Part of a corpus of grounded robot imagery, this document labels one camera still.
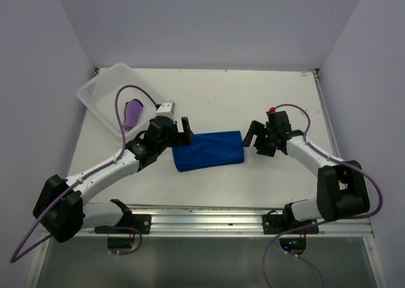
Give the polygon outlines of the blue towel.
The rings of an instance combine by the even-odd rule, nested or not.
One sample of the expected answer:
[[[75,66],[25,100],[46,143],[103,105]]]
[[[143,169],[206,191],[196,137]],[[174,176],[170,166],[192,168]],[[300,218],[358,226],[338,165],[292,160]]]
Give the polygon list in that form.
[[[245,161],[240,131],[194,134],[192,144],[172,149],[179,172],[216,166],[237,165]]]

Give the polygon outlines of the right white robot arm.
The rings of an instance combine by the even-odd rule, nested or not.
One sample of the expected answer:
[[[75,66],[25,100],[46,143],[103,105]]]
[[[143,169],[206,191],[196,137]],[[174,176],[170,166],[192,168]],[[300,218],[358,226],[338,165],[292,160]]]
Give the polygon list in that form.
[[[307,130],[291,127],[285,111],[268,111],[266,115],[266,123],[251,122],[242,146],[253,146],[257,154],[269,157],[281,151],[316,177],[315,197],[284,206],[282,225],[286,231],[297,232],[307,221],[332,222],[369,212],[370,200],[358,162],[329,156],[309,141]]]

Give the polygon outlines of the purple towel black trim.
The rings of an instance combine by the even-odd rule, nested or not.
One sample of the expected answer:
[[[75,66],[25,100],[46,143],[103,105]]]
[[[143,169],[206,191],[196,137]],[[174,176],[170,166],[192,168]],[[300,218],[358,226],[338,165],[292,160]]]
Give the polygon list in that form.
[[[138,99],[126,103],[124,110],[123,128],[126,132],[131,131],[139,121],[144,105]]]

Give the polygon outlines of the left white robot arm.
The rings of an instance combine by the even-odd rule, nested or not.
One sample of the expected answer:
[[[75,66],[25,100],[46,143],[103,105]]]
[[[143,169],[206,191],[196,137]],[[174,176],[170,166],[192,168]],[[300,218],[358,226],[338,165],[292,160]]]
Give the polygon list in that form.
[[[134,217],[123,202],[112,199],[94,204],[91,199],[154,163],[165,149],[191,145],[189,120],[183,117],[181,122],[180,132],[176,121],[157,116],[150,120],[147,130],[125,141],[105,162],[68,178],[50,177],[34,207],[34,217],[58,242],[66,242],[86,228],[119,233],[130,230]]]

